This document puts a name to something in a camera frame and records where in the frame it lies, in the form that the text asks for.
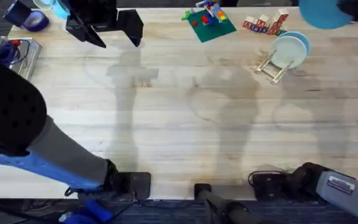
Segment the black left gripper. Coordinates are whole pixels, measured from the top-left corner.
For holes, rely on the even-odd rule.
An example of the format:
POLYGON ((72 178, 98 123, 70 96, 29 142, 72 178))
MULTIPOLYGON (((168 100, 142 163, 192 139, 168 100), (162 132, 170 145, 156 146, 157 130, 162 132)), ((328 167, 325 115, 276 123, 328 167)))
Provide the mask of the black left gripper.
POLYGON ((116 0, 68 0, 70 14, 66 31, 80 42, 106 48, 96 32, 123 31, 138 47, 143 36, 144 23, 135 9, 117 10, 116 0))

